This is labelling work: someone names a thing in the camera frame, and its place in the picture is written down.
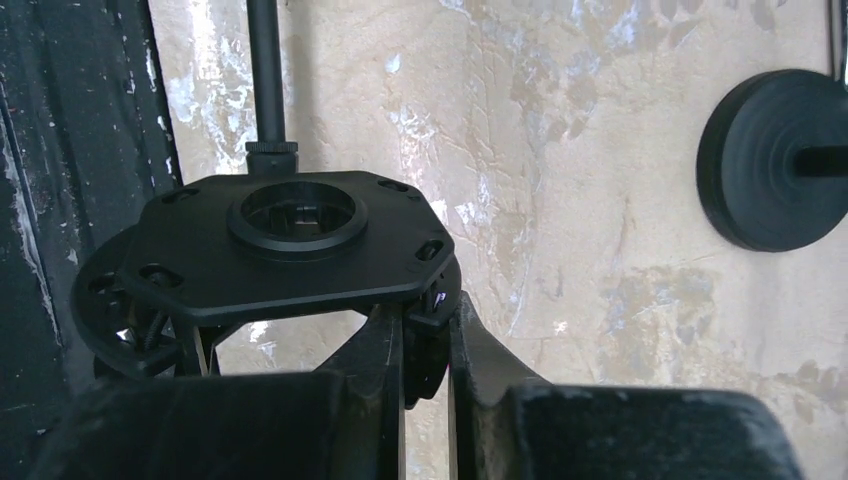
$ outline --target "black metal mount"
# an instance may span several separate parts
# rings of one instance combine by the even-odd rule
[[[371,173],[208,177],[150,201],[86,262],[74,314],[132,378],[209,373],[248,322],[376,304],[402,305],[420,342],[458,302],[453,248],[421,192]]]

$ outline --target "slotted hole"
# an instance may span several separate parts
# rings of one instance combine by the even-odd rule
[[[415,258],[422,262],[432,260],[444,246],[445,244],[441,240],[428,240],[415,252]]]
[[[117,277],[114,272],[105,273],[88,283],[88,291],[103,295],[115,287]]]
[[[138,274],[150,283],[162,288],[174,288],[183,283],[183,277],[158,264],[145,265],[141,267]]]
[[[186,198],[193,197],[200,193],[200,190],[196,188],[183,188],[181,190],[177,190],[176,192],[171,192],[168,195],[162,197],[162,203],[172,204],[177,203],[179,201],[185,200]]]
[[[394,180],[378,180],[377,185],[401,193],[409,191],[409,187]]]

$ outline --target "textured plaster wall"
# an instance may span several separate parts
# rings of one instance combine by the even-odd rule
[[[152,2],[187,181],[255,138],[244,2]],[[694,184],[722,96],[827,67],[818,0],[288,0],[289,136],[304,170],[426,194],[487,327],[556,382],[741,389],[813,479],[848,478],[848,226],[734,248]],[[354,314],[253,324],[227,372],[316,366]],[[407,414],[409,478],[448,478],[446,389]]]

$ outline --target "metal pole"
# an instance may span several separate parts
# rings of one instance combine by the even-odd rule
[[[830,61],[833,79],[848,90],[848,1],[830,2]]]
[[[247,142],[247,171],[255,175],[297,173],[297,143],[286,141],[283,68],[276,0],[247,0],[256,142]]]
[[[256,134],[260,142],[285,142],[283,68],[276,0],[247,0]]]

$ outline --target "circular opening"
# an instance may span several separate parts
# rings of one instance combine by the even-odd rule
[[[177,203],[181,200],[185,200],[188,197],[193,197],[200,193],[200,190],[196,188],[183,188],[182,190],[177,190],[176,192],[171,192],[168,195],[162,197],[162,203]]]
[[[356,212],[353,198],[322,183],[288,182],[260,188],[241,206],[254,228],[286,239],[309,240],[345,226]]]
[[[394,180],[378,180],[377,185],[388,188],[389,190],[394,190],[396,192],[408,192],[409,187],[402,183],[398,183]]]

